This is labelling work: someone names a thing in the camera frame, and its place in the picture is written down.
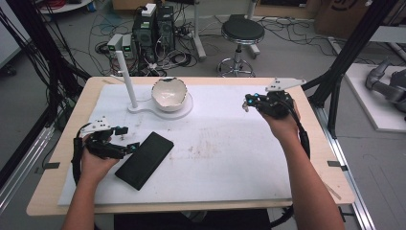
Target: black smartphone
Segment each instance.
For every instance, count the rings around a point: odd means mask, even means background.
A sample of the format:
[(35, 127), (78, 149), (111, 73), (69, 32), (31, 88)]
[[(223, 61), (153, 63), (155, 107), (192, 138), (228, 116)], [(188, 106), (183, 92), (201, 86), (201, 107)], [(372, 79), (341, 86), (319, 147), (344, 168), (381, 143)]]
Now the black smartphone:
[(139, 191), (172, 148), (172, 141), (151, 132), (115, 174)]

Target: cardboard box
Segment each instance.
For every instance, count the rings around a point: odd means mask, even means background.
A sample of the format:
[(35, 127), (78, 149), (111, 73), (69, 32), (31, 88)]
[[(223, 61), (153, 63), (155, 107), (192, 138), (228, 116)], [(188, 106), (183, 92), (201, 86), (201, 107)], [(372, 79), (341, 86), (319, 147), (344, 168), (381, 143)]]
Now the cardboard box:
[(349, 38), (367, 10), (363, 0), (322, 0), (314, 30), (319, 35)]
[(305, 9), (308, 12), (317, 13), (322, 6), (322, 2), (323, 1), (320, 0), (307, 0), (307, 2), (305, 3)]
[(292, 17), (300, 19), (312, 19), (316, 16), (316, 12), (310, 12), (304, 7), (286, 7), (286, 6), (270, 6), (262, 5), (258, 1), (255, 7), (255, 16), (270, 16), (270, 17)]
[(155, 3), (154, 0), (113, 0), (114, 10), (136, 10), (144, 7), (147, 3)]

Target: ceramic bowl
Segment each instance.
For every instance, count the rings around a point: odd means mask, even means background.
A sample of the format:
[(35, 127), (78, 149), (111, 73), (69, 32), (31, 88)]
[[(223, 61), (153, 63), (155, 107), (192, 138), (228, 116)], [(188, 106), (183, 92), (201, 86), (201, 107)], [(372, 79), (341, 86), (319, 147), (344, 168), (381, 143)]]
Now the ceramic bowl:
[(174, 112), (185, 105), (188, 89), (185, 83), (177, 78), (159, 79), (152, 87), (152, 100), (165, 112)]

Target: stool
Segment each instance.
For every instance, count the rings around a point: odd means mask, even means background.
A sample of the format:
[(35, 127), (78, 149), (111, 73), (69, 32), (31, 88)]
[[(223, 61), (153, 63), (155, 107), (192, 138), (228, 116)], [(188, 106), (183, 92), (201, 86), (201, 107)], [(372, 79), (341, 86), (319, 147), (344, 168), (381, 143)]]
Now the stool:
[(241, 47), (243, 45), (257, 44), (263, 40), (265, 30), (255, 21), (245, 18), (234, 18), (226, 21), (221, 27), (221, 34), (228, 40), (237, 44), (234, 58), (225, 58), (217, 65), (218, 75), (245, 74), (248, 77), (255, 77), (253, 67), (241, 59)]

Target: wooden table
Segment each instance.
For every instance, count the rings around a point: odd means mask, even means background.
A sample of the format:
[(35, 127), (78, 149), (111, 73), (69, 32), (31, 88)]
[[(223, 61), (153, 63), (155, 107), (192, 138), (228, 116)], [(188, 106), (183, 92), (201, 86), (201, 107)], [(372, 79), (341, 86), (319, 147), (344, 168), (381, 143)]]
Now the wooden table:
[[(271, 78), (180, 78), (186, 85), (267, 85)], [(158, 78), (133, 78), (137, 84), (153, 85)], [(94, 77), (85, 85), (72, 116), (64, 129), (56, 146), (50, 162), (60, 162), (58, 169), (46, 170), (38, 183), (34, 195), (27, 208), (30, 216), (65, 215), (67, 206), (58, 206), (66, 173), (70, 166), (73, 153), (73, 138), (79, 128), (86, 124), (96, 105), (102, 87), (106, 84), (121, 84), (120, 81), (110, 77)], [(323, 133), (316, 116), (307, 101), (301, 87), (287, 90), (295, 99), (302, 117), (302, 124), (310, 139), (311, 162), (318, 174), (325, 182), (337, 204), (350, 204), (354, 202), (354, 195), (347, 179), (339, 167), (330, 167), (327, 161), (336, 161), (325, 134)], [(267, 208), (283, 207), (291, 204), (291, 200), (240, 200), (227, 202), (189, 202), (189, 203), (154, 203), (154, 204), (120, 204), (96, 205), (96, 213), (129, 213), (129, 212), (164, 212), (182, 210), (214, 210), (237, 208)]]

